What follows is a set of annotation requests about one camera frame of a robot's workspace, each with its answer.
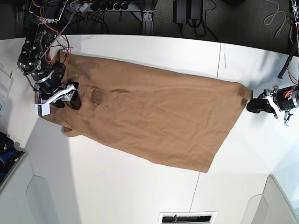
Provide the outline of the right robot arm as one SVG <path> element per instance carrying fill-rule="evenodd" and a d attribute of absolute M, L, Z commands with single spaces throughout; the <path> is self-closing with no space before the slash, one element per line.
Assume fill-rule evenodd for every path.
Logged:
<path fill-rule="evenodd" d="M 22 46 L 17 66 L 35 93 L 35 113 L 41 116 L 50 114 L 50 106 L 64 108 L 69 104 L 71 109 L 79 110 L 78 82 L 63 83 L 66 63 L 71 56 L 71 47 L 62 46 L 66 50 L 66 57 L 54 63 L 50 57 L 50 49 L 63 37 L 64 31 L 71 23 L 75 12 L 61 29 L 54 29 L 67 7 L 66 0 L 33 0 L 29 12 L 33 20 L 28 25 L 25 43 Z"/>

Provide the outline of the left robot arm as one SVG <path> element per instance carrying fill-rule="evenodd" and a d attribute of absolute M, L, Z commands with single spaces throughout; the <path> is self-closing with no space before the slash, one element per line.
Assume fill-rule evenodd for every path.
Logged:
<path fill-rule="evenodd" d="M 276 84 L 272 89 L 265 89 L 257 98 L 250 100 L 246 106 L 247 111 L 251 113 L 266 112 L 273 114 L 285 126 L 288 126 L 292 116 L 291 110 L 299 107 L 299 79 L 295 78 L 290 72 L 291 60 L 299 53 L 299 2 L 291 0 L 290 5 L 293 11 L 293 18 L 285 18 L 285 21 L 289 21 L 291 25 L 289 39 L 292 48 L 278 74 L 278 78 L 282 79 L 287 72 L 293 85 L 280 89 Z"/>

